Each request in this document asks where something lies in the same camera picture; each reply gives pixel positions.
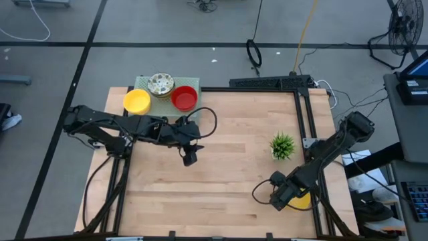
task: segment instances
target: concrete floor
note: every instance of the concrete floor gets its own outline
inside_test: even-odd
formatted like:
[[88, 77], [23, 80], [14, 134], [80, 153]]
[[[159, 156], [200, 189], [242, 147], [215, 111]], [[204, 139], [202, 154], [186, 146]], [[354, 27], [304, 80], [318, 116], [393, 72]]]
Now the concrete floor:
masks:
[[[85, 42], [100, 0], [72, 0], [72, 7], [37, 7], [52, 31], [49, 42]], [[245, 42], [253, 35], [259, 1], [222, 0], [213, 13], [200, 13], [186, 0], [108, 0], [95, 42]], [[263, 2], [256, 42], [298, 43], [311, 8], [310, 0]], [[390, 10], [386, 0], [323, 0], [304, 42], [311, 44], [365, 44], [387, 30]], [[45, 30], [27, 7], [0, 2], [0, 27], [22, 37], [43, 38]], [[14, 41], [0, 34], [0, 43]], [[420, 44], [428, 44], [423, 31]], [[55, 129], [83, 48], [0, 47], [0, 73], [26, 74], [31, 86], [0, 84], [0, 102], [12, 104], [23, 116], [17, 127], [0, 138], [0, 240], [12, 239], [22, 218], [47, 146]], [[300, 59], [312, 49], [303, 49]], [[263, 48], [262, 76], [287, 75], [296, 49]], [[383, 59], [398, 63], [399, 56], [377, 50]], [[406, 64], [412, 61], [407, 58]], [[102, 110], [111, 86], [133, 85], [138, 75], [166, 72], [200, 77], [203, 86], [227, 86], [230, 78], [255, 77], [245, 48], [91, 48], [73, 105]], [[354, 102], [383, 86], [391, 73], [374, 62], [368, 50], [318, 50], [302, 65], [305, 74], [329, 81], [349, 93]], [[385, 91], [373, 100], [384, 97]], [[338, 94], [333, 115], [350, 105]], [[373, 106], [360, 108], [368, 114]], [[370, 116], [376, 131], [354, 149], [377, 151], [398, 141], [387, 101]], [[27, 237], [71, 234], [78, 214], [91, 151], [61, 136]]]

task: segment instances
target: green mat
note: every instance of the green mat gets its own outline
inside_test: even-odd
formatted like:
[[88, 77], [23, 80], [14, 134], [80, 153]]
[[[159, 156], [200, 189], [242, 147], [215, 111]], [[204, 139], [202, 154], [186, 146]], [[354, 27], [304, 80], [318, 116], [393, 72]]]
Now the green mat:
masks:
[[[147, 81], [150, 76], [138, 76], [135, 80], [135, 89], [143, 89], [150, 93], [147, 89]], [[173, 77], [175, 81], [175, 88], [180, 86], [191, 86], [198, 93], [198, 101], [196, 104], [196, 108], [199, 108], [201, 105], [201, 88], [199, 86], [199, 78], [184, 78], [184, 77]], [[175, 108], [175, 106], [171, 102], [171, 98], [157, 98], [154, 96], [150, 96], [150, 110], [146, 113], [147, 115], [152, 116], [166, 116], [170, 120], [170, 122], [175, 121], [180, 116], [188, 115], [189, 112], [181, 112]], [[199, 113], [196, 112], [193, 114], [190, 119], [199, 123]]]

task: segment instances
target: wooden tabletop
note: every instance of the wooden tabletop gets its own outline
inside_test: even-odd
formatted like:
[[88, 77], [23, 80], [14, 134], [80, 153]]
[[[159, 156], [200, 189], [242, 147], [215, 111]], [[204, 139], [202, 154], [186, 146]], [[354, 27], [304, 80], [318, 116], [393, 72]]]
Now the wooden tabletop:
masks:
[[[121, 115], [126, 90], [111, 88], [104, 111]], [[324, 89], [310, 89], [310, 100], [318, 138], [328, 138], [335, 132], [328, 95]], [[168, 236], [174, 230], [177, 236], [261, 238], [271, 232], [275, 238], [315, 238], [312, 212], [290, 208], [278, 212], [251, 197], [255, 185], [274, 171], [287, 175], [304, 162], [294, 95], [203, 92], [201, 101], [202, 106], [217, 113], [218, 127], [214, 135], [199, 141], [205, 148], [198, 151], [196, 164], [184, 167], [176, 149], [135, 144], [119, 234]], [[303, 98], [301, 103], [306, 133], [310, 133]], [[211, 131], [210, 112], [201, 113], [199, 127], [201, 134]], [[272, 160], [269, 142], [277, 132], [295, 140], [296, 152], [289, 161]], [[105, 158], [103, 149], [94, 153], [89, 175]], [[105, 200], [111, 167], [112, 161], [91, 183], [87, 222]], [[332, 163], [324, 173], [330, 203], [348, 227], [358, 233], [343, 168]], [[263, 185], [256, 196], [266, 202], [271, 192], [270, 185]], [[324, 210], [319, 206], [323, 231], [327, 234]], [[115, 209], [111, 210], [110, 230]], [[76, 231], [82, 228], [81, 209]]]

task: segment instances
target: red bowl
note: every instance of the red bowl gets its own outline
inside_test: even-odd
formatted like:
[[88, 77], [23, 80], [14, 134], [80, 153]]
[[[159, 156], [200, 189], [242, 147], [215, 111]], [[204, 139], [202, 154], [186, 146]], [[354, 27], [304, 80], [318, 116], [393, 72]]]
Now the red bowl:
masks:
[[171, 94], [171, 101], [179, 111], [187, 112], [196, 106], [198, 94], [190, 86], [180, 86]]

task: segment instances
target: black floor stripe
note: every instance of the black floor stripe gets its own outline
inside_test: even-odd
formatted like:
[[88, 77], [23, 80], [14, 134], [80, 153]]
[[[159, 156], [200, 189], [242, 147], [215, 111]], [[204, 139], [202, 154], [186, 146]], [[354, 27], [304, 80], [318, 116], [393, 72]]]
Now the black floor stripe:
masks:
[[27, 207], [25, 208], [23, 217], [21, 219], [21, 223], [19, 224], [18, 230], [15, 235], [15, 239], [25, 238], [25, 234], [27, 232], [29, 223], [31, 221], [31, 217], [33, 216], [34, 209], [37, 205], [37, 201], [39, 199], [43, 184], [45, 182], [47, 173], [49, 171], [52, 158], [54, 157], [55, 149], [57, 147], [58, 141], [61, 136], [62, 124], [64, 123], [64, 119], [67, 114], [67, 109], [68, 107], [70, 107], [73, 100], [74, 93], [76, 92], [76, 88], [78, 87], [80, 76], [82, 75], [82, 71], [84, 69], [86, 60], [88, 58], [89, 50], [91, 48], [91, 43], [94, 41], [95, 33], [96, 33], [96, 30], [98, 29], [98, 25], [100, 24], [100, 20], [104, 12], [106, 3], [107, 3], [107, 0], [102, 0], [98, 8], [94, 23], [92, 24], [91, 32], [88, 36], [88, 41], [86, 42], [82, 56], [80, 57], [80, 61], [76, 69], [76, 72], [74, 74], [72, 83], [70, 85], [70, 89], [68, 90], [66, 100], [64, 102], [64, 105], [62, 106], [61, 114], [56, 124], [55, 131], [53, 132], [52, 140], [49, 144], [49, 147], [47, 148], [45, 159], [43, 160], [43, 164], [41, 165], [39, 175], [37, 176], [37, 179], [35, 181], [33, 191], [30, 195]]
[[[86, 42], [0, 42], [3, 47], [85, 47]], [[259, 48], [297, 48], [299, 44], [256, 43]], [[367, 44], [302, 44], [302, 49], [325, 48], [331, 50], [367, 50]], [[245, 48], [243, 43], [132, 43], [132, 42], [92, 42], [90, 47], [104, 48]], [[388, 44], [373, 45], [374, 50], [389, 50]], [[428, 44], [415, 47], [428, 50]]]

